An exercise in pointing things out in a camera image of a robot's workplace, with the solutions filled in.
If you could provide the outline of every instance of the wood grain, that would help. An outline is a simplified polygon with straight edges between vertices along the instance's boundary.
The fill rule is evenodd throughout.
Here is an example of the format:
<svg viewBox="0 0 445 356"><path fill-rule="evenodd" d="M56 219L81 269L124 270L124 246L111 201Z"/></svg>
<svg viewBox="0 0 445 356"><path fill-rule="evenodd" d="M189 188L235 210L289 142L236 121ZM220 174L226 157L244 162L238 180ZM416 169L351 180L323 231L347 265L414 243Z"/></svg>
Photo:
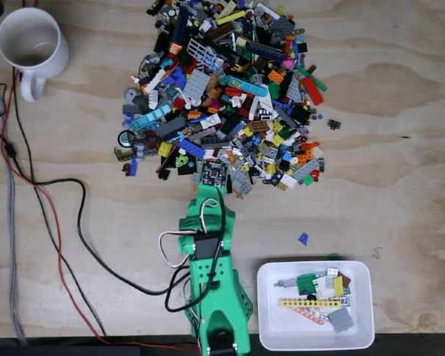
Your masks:
<svg viewBox="0 0 445 356"><path fill-rule="evenodd" d="M154 19L145 14L150 2L40 3L60 23L71 57L39 102L20 101L37 175L83 179L86 238L116 271L163 289L171 271L156 237L176 228L194 193L185 177L158 180L157 159L126 178L113 156L122 94L156 38ZM326 174L309 188L283 193L260 185L244 200L227 199L237 212L233 256L245 290L257 304L255 275L267 259L338 252L371 269L376 332L445 332L445 0L272 2L279 4L306 29L307 63L329 87L325 119L311 130L326 152ZM9 1L7 11L18 6ZM9 82L10 72L0 58L0 80ZM341 129L330 131L327 119L341 121ZM14 116L10 138L26 163ZM4 183L0 157L0 337L11 337ZM188 333L184 315L167 314L162 297L118 282L83 249L76 235L79 187L48 191L65 256L108 334ZM25 334L90 334L59 283L34 193L21 182L16 224ZM307 247L297 241L304 231ZM177 257L175 243L167 249ZM181 293L173 303L183 303ZM255 332L256 315L249 324Z"/></svg>

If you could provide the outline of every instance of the orange lego piece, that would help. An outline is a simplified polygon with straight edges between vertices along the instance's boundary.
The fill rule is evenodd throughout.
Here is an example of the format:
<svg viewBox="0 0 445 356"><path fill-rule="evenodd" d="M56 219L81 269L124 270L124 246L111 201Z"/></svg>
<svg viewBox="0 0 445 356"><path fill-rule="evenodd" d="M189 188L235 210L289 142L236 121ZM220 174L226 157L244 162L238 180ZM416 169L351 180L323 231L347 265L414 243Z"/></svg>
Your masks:
<svg viewBox="0 0 445 356"><path fill-rule="evenodd" d="M171 47L170 47L170 53L177 55L178 52L180 52L182 49L182 46L180 46L179 44L176 43L172 43Z"/></svg>
<svg viewBox="0 0 445 356"><path fill-rule="evenodd" d="M277 73L275 70L270 72L270 74L267 76L271 81L273 81L275 84L280 84L283 81L283 76L281 76L279 73Z"/></svg>
<svg viewBox="0 0 445 356"><path fill-rule="evenodd" d="M189 119L197 119L200 116L201 116L201 113L199 111L192 110L188 113Z"/></svg>

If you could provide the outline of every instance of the blue lego piece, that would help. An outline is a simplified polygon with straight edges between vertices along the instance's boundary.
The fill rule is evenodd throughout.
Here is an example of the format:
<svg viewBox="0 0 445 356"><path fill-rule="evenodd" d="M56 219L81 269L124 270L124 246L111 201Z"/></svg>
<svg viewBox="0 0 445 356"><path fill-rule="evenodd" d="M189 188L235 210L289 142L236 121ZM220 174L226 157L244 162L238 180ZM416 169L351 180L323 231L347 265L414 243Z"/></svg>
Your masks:
<svg viewBox="0 0 445 356"><path fill-rule="evenodd" d="M136 166L137 166L137 162L136 162L136 158L132 159L132 163L131 163L131 170L129 173L130 177L135 177L136 176Z"/></svg>
<svg viewBox="0 0 445 356"><path fill-rule="evenodd" d="M134 115L130 115L129 113L125 114L124 122L122 123L122 127L125 130L131 128L131 121L134 119Z"/></svg>
<svg viewBox="0 0 445 356"><path fill-rule="evenodd" d="M198 146L192 144L187 139L184 139L178 144L178 147L185 150L187 153L192 154L196 158L202 159L205 156L205 150L199 148Z"/></svg>
<svg viewBox="0 0 445 356"><path fill-rule="evenodd" d="M255 145L259 145L260 144L260 140L261 140L261 138L258 135L252 135L252 137L251 137L251 141Z"/></svg>
<svg viewBox="0 0 445 356"><path fill-rule="evenodd" d="M135 131L141 130L142 128L150 124L152 121L158 120L159 118L163 117L170 111L171 107L169 104L163 105L161 108L157 108L156 110L151 111L150 113L141 115L141 117L132 121L131 126Z"/></svg>
<svg viewBox="0 0 445 356"><path fill-rule="evenodd" d="M176 66L174 71L171 72L170 76L163 79L160 83L168 85L176 84L180 89L185 89L186 75L183 73L183 69Z"/></svg>
<svg viewBox="0 0 445 356"><path fill-rule="evenodd" d="M177 23L175 24L175 29L173 32L173 37L171 41L177 45L183 44L183 39L185 38L186 25L190 17L190 12L186 7L181 6L179 8L179 14L177 18Z"/></svg>
<svg viewBox="0 0 445 356"><path fill-rule="evenodd" d="M268 94L267 88L262 88L257 85L253 85L251 83L244 82L238 78L234 78L233 76L227 76L225 80L227 85L230 85L234 88L247 91L248 93L258 95L258 96L266 96Z"/></svg>
<svg viewBox="0 0 445 356"><path fill-rule="evenodd" d="M291 153L290 152L285 152L284 154L283 154L283 156L282 156L282 159L284 160L284 161L290 161L290 159L291 159Z"/></svg>
<svg viewBox="0 0 445 356"><path fill-rule="evenodd" d="M272 178L270 179L270 183L271 183L274 187L276 187L277 184L279 184L279 182L280 182L280 180L282 179L282 177L283 177L283 174L281 174L281 173L278 171L278 172L276 172L276 173L272 176Z"/></svg>
<svg viewBox="0 0 445 356"><path fill-rule="evenodd" d="M245 121L239 122L234 128L228 133L228 136L233 138L236 134L241 131L245 126Z"/></svg>
<svg viewBox="0 0 445 356"><path fill-rule="evenodd" d="M309 236L304 232L303 234L301 234L298 240L306 246L306 243L309 241Z"/></svg>
<svg viewBox="0 0 445 356"><path fill-rule="evenodd" d="M245 49L250 53L257 54L262 58L278 63L282 63L285 58L285 55L281 50L277 50L256 42L247 41L245 44Z"/></svg>

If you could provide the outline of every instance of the black lego piece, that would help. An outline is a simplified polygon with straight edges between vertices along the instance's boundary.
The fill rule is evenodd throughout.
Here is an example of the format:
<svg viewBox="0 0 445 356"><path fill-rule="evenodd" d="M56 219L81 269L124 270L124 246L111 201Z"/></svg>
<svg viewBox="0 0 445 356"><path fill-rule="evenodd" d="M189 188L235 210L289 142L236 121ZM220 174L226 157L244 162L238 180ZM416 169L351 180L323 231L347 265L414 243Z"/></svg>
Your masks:
<svg viewBox="0 0 445 356"><path fill-rule="evenodd" d="M301 125L307 125L309 123L310 113L301 106L295 105L290 117L299 122Z"/></svg>

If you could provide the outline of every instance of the white wire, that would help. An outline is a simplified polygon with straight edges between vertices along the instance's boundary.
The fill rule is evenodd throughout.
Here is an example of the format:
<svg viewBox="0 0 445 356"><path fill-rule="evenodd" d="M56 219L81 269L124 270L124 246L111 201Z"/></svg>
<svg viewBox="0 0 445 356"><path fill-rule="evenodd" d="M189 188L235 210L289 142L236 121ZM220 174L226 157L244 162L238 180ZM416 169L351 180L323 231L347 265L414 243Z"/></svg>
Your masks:
<svg viewBox="0 0 445 356"><path fill-rule="evenodd" d="M214 198L206 198L202 201L201 204L201 208L200 208L200 223L201 223L201 228L202 231L207 234L208 230L206 229L206 224L205 224L205 217L204 217L204 210L205 207L211 206L212 208L216 207L219 204L219 202L217 200L215 200Z"/></svg>
<svg viewBox="0 0 445 356"><path fill-rule="evenodd" d="M162 240L163 237L165 235L193 235L196 234L196 231L193 230L187 230L187 231L165 231L163 233L160 234L160 236L158 236L158 248L160 250L160 254L162 254L163 260L165 261L165 263L170 266L171 268L178 268L180 266L183 266L186 261L189 258L189 255L187 255L180 263L177 263L176 265L174 265L173 263L171 263L168 258L166 257L166 253L165 251L163 251L163 245L162 245Z"/></svg>

